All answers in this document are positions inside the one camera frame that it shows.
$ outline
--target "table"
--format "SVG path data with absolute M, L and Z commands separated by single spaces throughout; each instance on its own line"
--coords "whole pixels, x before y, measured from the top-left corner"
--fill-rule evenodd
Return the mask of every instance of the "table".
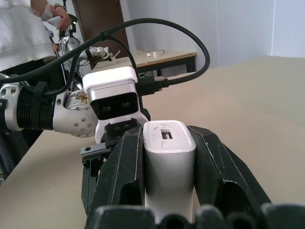
M 163 68 L 169 68 L 183 64 L 186 64 L 187 73 L 195 72 L 196 55 L 197 53 L 195 52 L 165 52 L 161 56 L 154 58 L 147 57 L 146 54 L 143 53 L 140 55 L 135 55 L 134 60 L 137 64 L 139 73 L 145 73 L 156 70 L 157 75 L 162 76 Z M 132 65 L 128 57 L 119 58 L 116 60 L 116 62 L 117 63 L 112 63 L 110 61 L 98 62 L 94 67 L 93 72 Z
M 305 59 L 263 57 L 210 69 L 143 98 L 153 119 L 217 133 L 274 203 L 305 204 Z M 83 229 L 80 147 L 45 131 L 0 188 L 0 228 Z

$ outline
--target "hand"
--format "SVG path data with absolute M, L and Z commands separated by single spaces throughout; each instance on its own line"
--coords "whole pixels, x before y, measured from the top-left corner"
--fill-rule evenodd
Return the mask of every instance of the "hand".
M 30 0 L 30 7 L 34 10 L 36 16 L 40 17 L 48 4 L 47 0 Z
M 54 16 L 61 16 L 61 21 L 59 22 L 57 28 L 60 30 L 67 30 L 71 25 L 71 19 L 65 9 L 63 7 L 57 7 L 55 9 L 53 5 L 50 5 L 50 9 Z
M 53 52 L 58 52 L 59 46 L 57 44 L 52 44 L 52 49 L 53 49 Z

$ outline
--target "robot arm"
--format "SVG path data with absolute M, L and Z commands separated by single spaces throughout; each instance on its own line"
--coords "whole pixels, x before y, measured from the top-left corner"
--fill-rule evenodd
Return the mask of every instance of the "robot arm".
M 42 84 L 36 91 L 43 89 Z M 0 130 L 54 130 L 77 137 L 90 137 L 98 123 L 84 91 L 64 92 L 56 98 L 33 95 L 19 83 L 8 83 L 0 89 Z

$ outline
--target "cable connector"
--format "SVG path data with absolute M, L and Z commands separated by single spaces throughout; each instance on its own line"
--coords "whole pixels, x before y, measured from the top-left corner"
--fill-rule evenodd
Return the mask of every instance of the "cable connector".
M 154 94 L 155 92 L 159 92 L 166 86 L 166 79 L 162 76 L 159 77 L 141 77 L 136 84 L 136 89 L 139 96 Z
M 107 40 L 110 36 L 110 34 L 108 33 L 108 31 L 101 31 L 99 33 L 99 36 L 101 37 L 101 42 L 104 42 L 105 40 Z

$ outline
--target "rectangular hole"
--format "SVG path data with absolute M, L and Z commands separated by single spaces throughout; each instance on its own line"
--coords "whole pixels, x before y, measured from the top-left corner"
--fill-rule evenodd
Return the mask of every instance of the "rectangular hole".
M 163 139 L 173 139 L 173 135 L 170 129 L 161 129 Z

